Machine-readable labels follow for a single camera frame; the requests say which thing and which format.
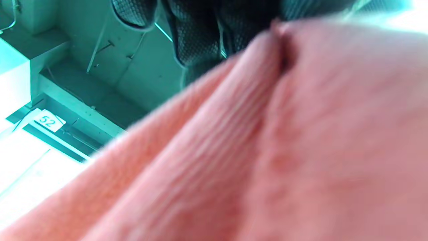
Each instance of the white label sticker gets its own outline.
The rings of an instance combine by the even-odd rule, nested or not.
[[[52,132],[57,132],[66,123],[65,120],[52,114],[52,112],[48,110],[43,110],[40,115],[34,119],[34,121],[48,128]]]

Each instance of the white panel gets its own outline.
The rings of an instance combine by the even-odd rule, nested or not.
[[[30,101],[30,61],[0,39],[0,119]]]

